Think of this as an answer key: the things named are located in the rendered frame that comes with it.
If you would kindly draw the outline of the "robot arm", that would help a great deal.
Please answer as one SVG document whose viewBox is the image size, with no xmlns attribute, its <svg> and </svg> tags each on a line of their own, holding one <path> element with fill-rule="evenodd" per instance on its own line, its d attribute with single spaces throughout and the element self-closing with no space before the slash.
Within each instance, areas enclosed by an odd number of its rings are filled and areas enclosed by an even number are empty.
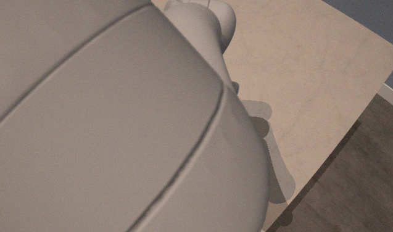
<svg viewBox="0 0 393 232">
<path fill-rule="evenodd" d="M 217 0 L 0 0 L 0 232 L 261 232 L 235 29 Z"/>
</svg>

